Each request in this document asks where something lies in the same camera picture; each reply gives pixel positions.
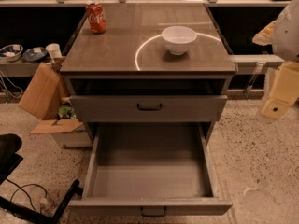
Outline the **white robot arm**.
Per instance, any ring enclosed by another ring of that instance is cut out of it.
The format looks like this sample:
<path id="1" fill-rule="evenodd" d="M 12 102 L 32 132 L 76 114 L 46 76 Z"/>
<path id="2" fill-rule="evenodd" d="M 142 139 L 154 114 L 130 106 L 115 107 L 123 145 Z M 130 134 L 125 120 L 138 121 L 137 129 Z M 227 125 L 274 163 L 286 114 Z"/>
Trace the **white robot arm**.
<path id="1" fill-rule="evenodd" d="M 252 41 L 271 45 L 273 53 L 283 60 L 261 107 L 263 117 L 279 119 L 299 99 L 299 0 L 291 0 Z"/>

